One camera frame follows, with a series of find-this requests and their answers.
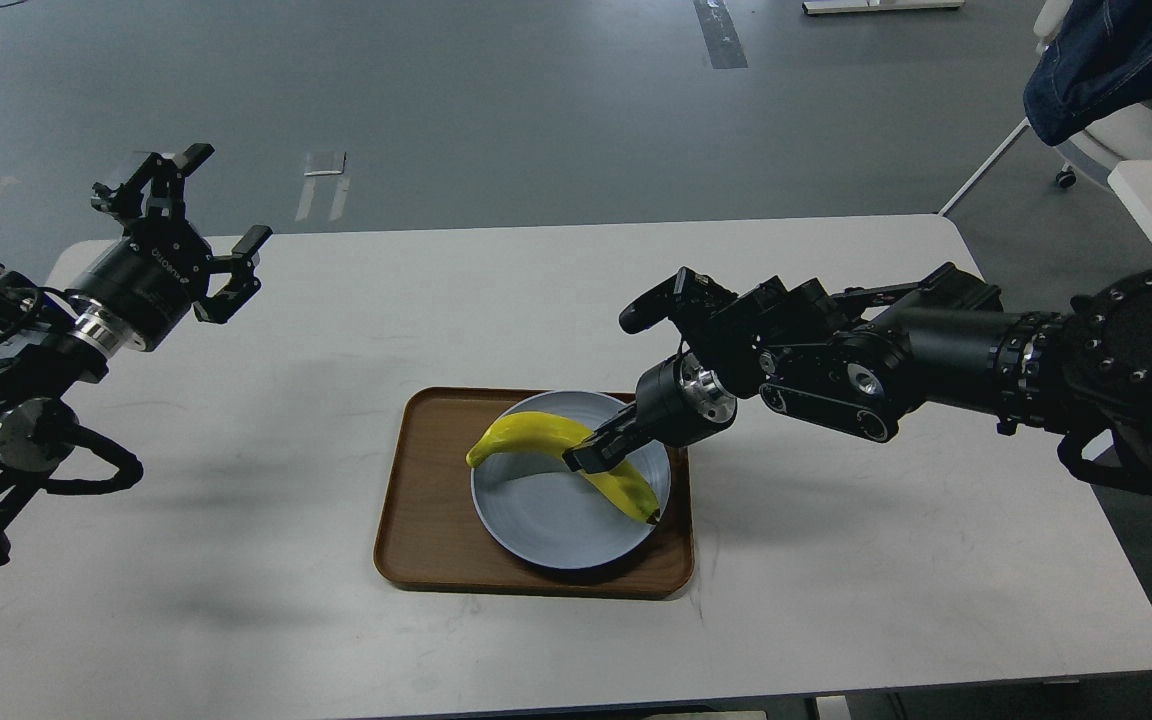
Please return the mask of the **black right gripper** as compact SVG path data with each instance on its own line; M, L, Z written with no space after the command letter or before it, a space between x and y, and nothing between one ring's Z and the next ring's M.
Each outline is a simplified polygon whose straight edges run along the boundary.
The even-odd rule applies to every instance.
M662 442L685 447L703 441L736 419L738 400L719 382L717 372L692 354L677 354L641 374L635 404L623 406L594 432L562 452L573 471L605 473L634 452Z

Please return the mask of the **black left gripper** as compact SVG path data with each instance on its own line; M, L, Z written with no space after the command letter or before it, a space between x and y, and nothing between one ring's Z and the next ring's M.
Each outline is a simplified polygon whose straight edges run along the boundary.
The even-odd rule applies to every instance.
M273 236L270 225L252 225L229 253L211 256L210 243L184 220L185 181L215 151L192 143L170 158L150 152L126 182L92 185L91 209L128 227L67 293L99 302L126 323L141 353L154 351L192 304L200 323L225 324L260 291L255 272ZM209 295L214 275L227 283Z

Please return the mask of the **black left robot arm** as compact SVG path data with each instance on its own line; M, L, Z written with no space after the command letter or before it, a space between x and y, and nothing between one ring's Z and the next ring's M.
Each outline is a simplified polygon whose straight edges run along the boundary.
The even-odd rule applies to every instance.
M260 290L270 227L253 225L219 253L187 219L187 179L212 154L210 143L151 152L126 182L94 184L93 209L122 237L65 290L0 265L0 566L6 529L38 492L109 495L145 473L131 450L84 427L65 392L101 381L122 348L154 351L187 313L229 323Z

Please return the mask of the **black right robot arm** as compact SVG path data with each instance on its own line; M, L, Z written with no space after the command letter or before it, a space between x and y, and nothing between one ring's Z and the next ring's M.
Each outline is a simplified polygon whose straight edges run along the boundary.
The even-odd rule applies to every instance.
M1061 314L1006 313L1000 288L952 263L840 293L778 278L736 293L684 266L620 314L630 334L664 320L677 354L563 452L573 470L608 471L650 442L698 444L732 427L742 397L877 444L933 402L995 416L1005 435L1055 433L1076 479L1152 497L1152 268Z

